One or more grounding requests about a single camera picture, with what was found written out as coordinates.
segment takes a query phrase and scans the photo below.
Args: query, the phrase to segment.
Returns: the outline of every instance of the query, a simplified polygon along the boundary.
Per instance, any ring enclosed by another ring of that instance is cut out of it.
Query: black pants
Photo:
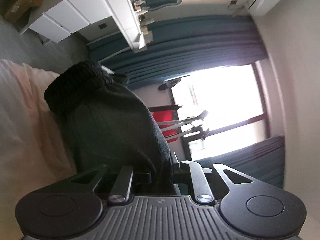
[[[108,75],[85,61],[60,75],[44,98],[57,115],[78,171],[102,163],[134,164],[152,173],[152,184],[141,193],[175,195],[169,146],[147,107],[125,84],[124,76]]]

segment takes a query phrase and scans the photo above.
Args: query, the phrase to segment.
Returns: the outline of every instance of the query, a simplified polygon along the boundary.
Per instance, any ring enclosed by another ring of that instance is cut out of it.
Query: red cloth
[[[156,122],[167,122],[167,121],[172,121],[173,120],[173,110],[167,110],[167,111],[157,111],[157,112],[153,112],[152,113],[153,118],[156,120]],[[159,125],[159,128],[165,128],[171,125]],[[164,135],[164,137],[170,136],[170,135],[174,135],[178,133],[176,129],[172,129],[172,130],[167,130],[167,131],[163,131],[162,134]],[[171,143],[174,141],[177,141],[178,138],[174,138],[174,139],[170,139],[167,140],[167,143]]]

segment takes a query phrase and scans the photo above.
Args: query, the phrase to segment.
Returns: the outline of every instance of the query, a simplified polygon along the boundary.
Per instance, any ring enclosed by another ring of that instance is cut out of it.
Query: beige wall
[[[133,92],[145,103],[147,107],[171,105],[168,90],[159,91],[161,84],[155,84],[134,90]],[[179,161],[185,160],[180,138],[169,143],[170,150],[176,153]]]
[[[301,237],[320,239],[320,0],[281,0],[255,22],[282,95],[285,189],[307,207]]]

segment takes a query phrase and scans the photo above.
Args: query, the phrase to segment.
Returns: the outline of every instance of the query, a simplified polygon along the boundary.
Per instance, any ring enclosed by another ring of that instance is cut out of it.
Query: drawer
[[[75,8],[90,22],[95,23],[111,16],[103,5],[103,0],[69,0]]]
[[[70,36],[70,32],[53,22],[45,14],[42,14],[29,28],[54,42],[62,41]]]
[[[71,33],[74,33],[89,24],[89,22],[68,0],[63,0],[58,3],[56,6],[48,10],[46,14]]]

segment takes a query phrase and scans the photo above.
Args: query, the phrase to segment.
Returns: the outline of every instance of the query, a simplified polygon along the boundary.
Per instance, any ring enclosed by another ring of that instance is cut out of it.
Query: gray floor
[[[59,43],[50,42],[45,46],[32,30],[19,35],[17,27],[4,20],[2,16],[8,1],[0,0],[1,59],[62,73],[73,64],[89,57],[86,43],[73,34]]]

